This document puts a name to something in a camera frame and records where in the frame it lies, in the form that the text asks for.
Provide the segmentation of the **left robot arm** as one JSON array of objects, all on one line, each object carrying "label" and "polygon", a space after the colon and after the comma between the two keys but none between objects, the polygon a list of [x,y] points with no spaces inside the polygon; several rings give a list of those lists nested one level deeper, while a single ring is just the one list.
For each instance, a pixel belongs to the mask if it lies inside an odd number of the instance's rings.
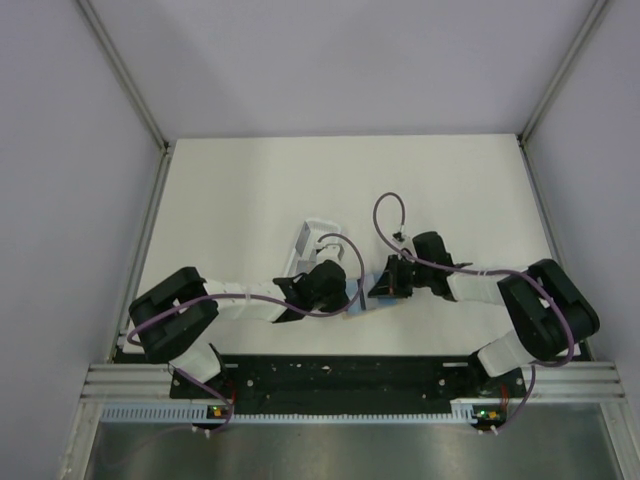
[{"label": "left robot arm", "polygon": [[249,286],[206,280],[196,268],[183,267],[131,303],[134,329],[127,340],[143,349],[148,362],[186,373],[197,390],[212,397],[227,382],[214,346],[216,324],[287,323],[310,313],[340,313],[348,304],[345,271],[332,260],[307,273]]}]

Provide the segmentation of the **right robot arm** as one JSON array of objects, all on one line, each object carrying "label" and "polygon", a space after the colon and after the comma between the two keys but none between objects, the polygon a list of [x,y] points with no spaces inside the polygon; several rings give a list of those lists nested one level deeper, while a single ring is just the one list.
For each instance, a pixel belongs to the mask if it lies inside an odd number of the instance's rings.
[{"label": "right robot arm", "polygon": [[425,232],[412,239],[413,250],[400,249],[405,237],[383,241],[394,253],[387,259],[370,298],[406,299],[426,288],[449,302],[478,302],[506,309],[511,329],[467,357],[463,377],[476,394],[498,389],[504,374],[522,366],[550,365],[568,355],[577,343],[600,329],[599,317],[552,259],[537,261],[522,271],[472,270],[456,264],[441,236]]}]

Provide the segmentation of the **beige card holder wallet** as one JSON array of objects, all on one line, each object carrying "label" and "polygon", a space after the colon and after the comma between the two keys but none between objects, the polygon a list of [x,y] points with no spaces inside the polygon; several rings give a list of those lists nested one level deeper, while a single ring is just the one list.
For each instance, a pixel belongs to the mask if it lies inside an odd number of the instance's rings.
[{"label": "beige card holder wallet", "polygon": [[[351,307],[344,313],[347,317],[354,317],[363,315],[366,313],[371,313],[374,310],[379,310],[382,308],[389,308],[398,304],[397,299],[384,299],[384,298],[368,298],[367,293],[374,285],[375,281],[381,275],[381,272],[368,273],[365,275],[365,299],[366,299],[366,310],[364,312],[359,312],[357,302],[358,300],[351,305]],[[349,300],[352,300],[357,293],[357,280],[360,278],[352,278],[346,281],[346,294]]]}]

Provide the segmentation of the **white card magnetic stripe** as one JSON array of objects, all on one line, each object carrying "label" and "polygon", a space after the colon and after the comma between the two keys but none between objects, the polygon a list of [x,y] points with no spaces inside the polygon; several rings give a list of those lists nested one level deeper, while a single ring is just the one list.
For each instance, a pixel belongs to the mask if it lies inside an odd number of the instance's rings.
[{"label": "white card magnetic stripe", "polygon": [[366,310],[366,299],[365,299],[365,279],[361,278],[357,280],[357,298],[358,298],[358,310],[359,312],[364,312]]}]

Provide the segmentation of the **clear plastic card tray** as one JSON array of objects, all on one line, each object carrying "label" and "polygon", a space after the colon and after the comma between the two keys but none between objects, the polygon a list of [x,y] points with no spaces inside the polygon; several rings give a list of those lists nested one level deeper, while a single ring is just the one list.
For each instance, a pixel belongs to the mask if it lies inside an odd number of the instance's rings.
[{"label": "clear plastic card tray", "polygon": [[329,220],[308,218],[303,221],[284,270],[285,277],[309,273],[318,263],[319,238],[327,233],[342,233],[342,227]]}]

